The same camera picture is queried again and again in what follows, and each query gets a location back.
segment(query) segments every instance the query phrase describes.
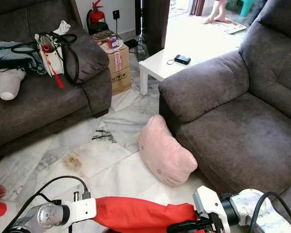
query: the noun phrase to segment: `door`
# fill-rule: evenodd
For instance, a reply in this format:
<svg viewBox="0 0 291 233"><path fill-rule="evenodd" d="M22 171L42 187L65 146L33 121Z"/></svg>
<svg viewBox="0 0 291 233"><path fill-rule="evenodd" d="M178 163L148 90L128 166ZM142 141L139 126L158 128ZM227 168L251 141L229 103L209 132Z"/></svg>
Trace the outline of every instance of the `door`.
<svg viewBox="0 0 291 233"><path fill-rule="evenodd" d="M142 7L142 36L151 56L165 47L170 0L142 0L141 4L135 0L138 5Z"/></svg>

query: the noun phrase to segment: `marble floor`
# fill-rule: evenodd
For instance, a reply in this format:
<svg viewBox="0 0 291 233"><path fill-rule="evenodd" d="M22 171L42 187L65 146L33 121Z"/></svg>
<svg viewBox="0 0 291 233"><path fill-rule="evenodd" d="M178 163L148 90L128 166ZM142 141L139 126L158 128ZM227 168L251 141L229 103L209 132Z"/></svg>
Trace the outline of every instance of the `marble floor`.
<svg viewBox="0 0 291 233"><path fill-rule="evenodd" d="M139 131L159 112L159 82L148 80L148 95L140 94L137 55L130 53L132 88L115 95L109 113L88 118L59 133L9 154L0 160L0 184L7 189L1 200L8 211L0 217L0 232L22 204L42 185L61 175L82 178L93 197L134 197L160 204L193 204L192 194L201 185L211 187L199 170L178 187L158 181L144 165L138 152ZM62 179L43 193L50 199L73 200L82 191L78 181ZM31 204L43 203L37 197ZM100 233L104 227L92 220L74 225L74 232ZM246 228L232 227L232 233ZM52 228L47 232L61 232Z"/></svg>

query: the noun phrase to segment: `green chair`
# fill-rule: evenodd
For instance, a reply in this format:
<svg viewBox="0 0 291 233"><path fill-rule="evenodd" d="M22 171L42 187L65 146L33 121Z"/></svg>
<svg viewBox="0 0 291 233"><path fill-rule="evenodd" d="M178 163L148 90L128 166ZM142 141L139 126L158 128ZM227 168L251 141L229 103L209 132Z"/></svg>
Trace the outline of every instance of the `green chair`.
<svg viewBox="0 0 291 233"><path fill-rule="evenodd" d="M234 0L230 0L228 2L228 4L226 5L227 9L232 9L233 8L233 1ZM256 0L241 0L243 1L243 6L242 6L242 11L241 11L241 16L242 17L246 17L250 11L250 8L252 6L252 4L256 1Z"/></svg>

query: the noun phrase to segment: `table leg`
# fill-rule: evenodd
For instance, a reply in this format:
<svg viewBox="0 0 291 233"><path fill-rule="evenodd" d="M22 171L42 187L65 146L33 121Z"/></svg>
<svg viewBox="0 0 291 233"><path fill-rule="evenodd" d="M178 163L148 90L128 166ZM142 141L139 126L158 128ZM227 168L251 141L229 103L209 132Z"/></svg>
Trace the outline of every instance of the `table leg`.
<svg viewBox="0 0 291 233"><path fill-rule="evenodd" d="M140 92L143 96L147 94L147 76L148 73L146 73L145 70L140 69Z"/></svg>

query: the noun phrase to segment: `sofa armrest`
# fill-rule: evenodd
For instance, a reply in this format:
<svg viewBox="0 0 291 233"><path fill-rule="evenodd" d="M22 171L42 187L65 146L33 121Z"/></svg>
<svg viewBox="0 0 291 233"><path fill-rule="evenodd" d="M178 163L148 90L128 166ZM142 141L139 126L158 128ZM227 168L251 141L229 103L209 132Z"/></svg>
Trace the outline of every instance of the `sofa armrest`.
<svg viewBox="0 0 291 233"><path fill-rule="evenodd" d="M189 122L248 91L249 74L237 51L184 69L159 85L175 116Z"/></svg>
<svg viewBox="0 0 291 233"><path fill-rule="evenodd" d="M77 40L70 45L76 53L79 61L79 75L75 81L77 70L76 59L68 48L65 48L65 71L75 83L82 83L103 71L109 64L106 52L80 27L72 21L71 28L67 33L77 36Z"/></svg>

